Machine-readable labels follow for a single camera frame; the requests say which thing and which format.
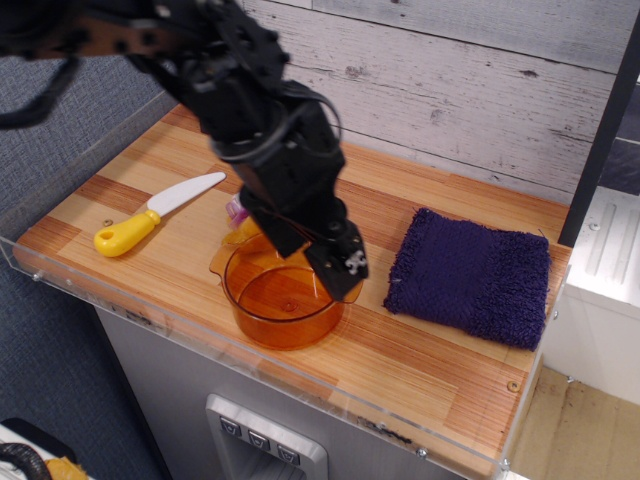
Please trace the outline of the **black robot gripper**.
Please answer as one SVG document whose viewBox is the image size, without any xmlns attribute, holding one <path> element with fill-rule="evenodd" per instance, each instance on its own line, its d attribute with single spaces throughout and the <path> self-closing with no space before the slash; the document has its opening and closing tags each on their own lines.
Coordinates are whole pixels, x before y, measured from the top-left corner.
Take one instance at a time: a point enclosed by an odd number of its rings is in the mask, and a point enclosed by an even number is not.
<svg viewBox="0 0 640 480">
<path fill-rule="evenodd" d="M 319 94 L 293 94 L 276 104 L 276 123 L 251 140 L 214 143 L 242 180 L 240 201 L 284 258 L 303 249 L 326 292 L 350 301 L 369 275 L 364 241 L 336 197 L 345 164 L 340 132 Z"/>
</svg>

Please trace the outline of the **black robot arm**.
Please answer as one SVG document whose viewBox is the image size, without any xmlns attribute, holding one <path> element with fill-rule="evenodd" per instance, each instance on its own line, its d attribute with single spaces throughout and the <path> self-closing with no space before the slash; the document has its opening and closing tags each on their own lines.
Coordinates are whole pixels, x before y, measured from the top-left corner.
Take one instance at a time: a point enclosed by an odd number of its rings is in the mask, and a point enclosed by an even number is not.
<svg viewBox="0 0 640 480">
<path fill-rule="evenodd" d="M 3 129 L 43 122 L 82 58 L 124 56 L 197 117 L 280 254 L 302 251 L 337 301 L 367 277 L 361 235 L 335 194 L 345 163 L 338 114 L 284 78 L 278 33 L 236 2 L 5 1 L 1 53 L 61 61 L 39 95 L 2 115 Z"/>
</svg>

